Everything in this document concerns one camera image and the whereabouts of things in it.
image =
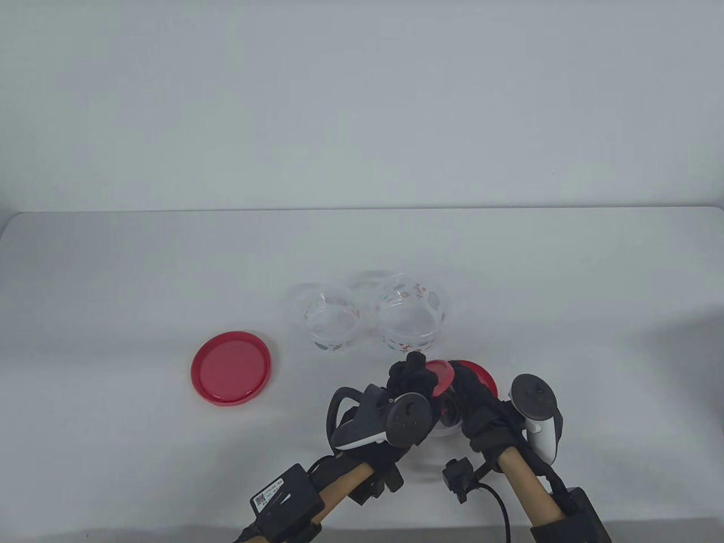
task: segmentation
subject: white wall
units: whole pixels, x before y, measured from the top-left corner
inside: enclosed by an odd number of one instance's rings
[[[717,1],[4,0],[15,211],[724,198]]]

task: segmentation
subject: red plastic lid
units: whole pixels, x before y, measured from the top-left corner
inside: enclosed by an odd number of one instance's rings
[[[432,391],[432,397],[440,396],[453,384],[455,371],[447,360],[430,360],[425,364],[425,368],[437,375],[437,386]]]
[[[490,392],[497,397],[497,385],[495,384],[495,379],[493,379],[493,376],[489,374],[485,368],[478,366],[476,363],[470,362],[469,360],[458,360],[458,362],[463,364],[466,368],[473,370],[475,375],[478,376],[478,379],[480,379],[480,382],[488,387]]]
[[[495,379],[493,379],[493,376],[489,374],[485,368],[478,366],[476,363],[470,362],[469,360],[458,360],[457,362],[460,362],[466,368],[473,370],[475,375],[478,376],[480,382],[488,387],[490,392],[497,397],[497,385],[495,384]],[[433,397],[440,396],[450,387],[451,384],[453,384],[455,371],[449,362],[445,360],[432,360],[428,362],[425,367],[437,375],[438,382],[435,390],[432,391]]]
[[[191,382],[214,405],[240,405],[269,382],[271,359],[266,343],[254,334],[225,332],[198,350],[191,364]]]

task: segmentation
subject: label sticker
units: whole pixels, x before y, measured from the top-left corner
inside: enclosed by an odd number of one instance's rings
[[[270,501],[272,501],[274,495],[279,491],[280,488],[282,488],[283,485],[284,479],[280,477],[279,479],[271,483],[267,488],[254,496],[254,507],[256,508],[257,513],[261,513],[261,510],[264,509]]]

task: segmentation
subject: white tabletop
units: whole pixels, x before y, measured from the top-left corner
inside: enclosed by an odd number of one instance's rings
[[[449,328],[430,355],[552,386],[558,473],[602,519],[724,516],[724,213],[714,208],[23,214],[0,240],[0,538],[86,529],[244,526],[251,495],[327,453],[334,390],[384,384],[374,339],[323,353],[290,323],[307,282],[436,277]],[[267,389],[219,408],[190,362],[259,333]],[[469,454],[429,439],[405,486],[339,528],[499,524],[440,476]],[[525,523],[499,476],[490,481]]]

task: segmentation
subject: white vr controller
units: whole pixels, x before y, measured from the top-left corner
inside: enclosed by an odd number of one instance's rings
[[[526,438],[533,451],[546,464],[553,464],[563,434],[563,416],[551,387],[540,377],[522,374],[513,380],[508,397],[526,419]]]

